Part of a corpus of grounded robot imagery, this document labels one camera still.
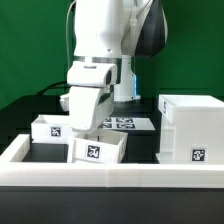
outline box label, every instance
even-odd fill
[[[61,127],[50,127],[51,137],[61,137]]]
[[[192,162],[205,162],[206,149],[192,149]]]
[[[100,160],[101,147],[97,145],[87,145],[86,158],[93,160]]]

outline white box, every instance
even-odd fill
[[[160,163],[224,164],[224,103],[211,96],[160,95]]]
[[[39,115],[31,124],[33,142],[67,144],[68,136],[75,135],[69,119],[63,115]]]
[[[98,129],[94,134],[79,133],[75,138],[70,136],[67,162],[120,163],[125,154],[127,135]]]

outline large white box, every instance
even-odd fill
[[[224,103],[211,96],[160,95],[160,163],[224,164]]]

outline green wall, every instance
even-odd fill
[[[224,1],[163,0],[165,49],[135,59],[144,97],[224,96]],[[65,20],[69,0],[0,1],[0,108],[66,79]]]

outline black table surface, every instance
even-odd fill
[[[128,132],[124,163],[157,162],[161,120],[157,103],[158,99],[144,99],[115,106],[113,116],[149,117],[156,129]],[[30,134],[38,114],[66,113],[55,96],[24,96],[0,111],[1,152],[18,134]],[[148,146],[140,149],[138,141]],[[1,186],[0,223],[222,224],[224,190]]]

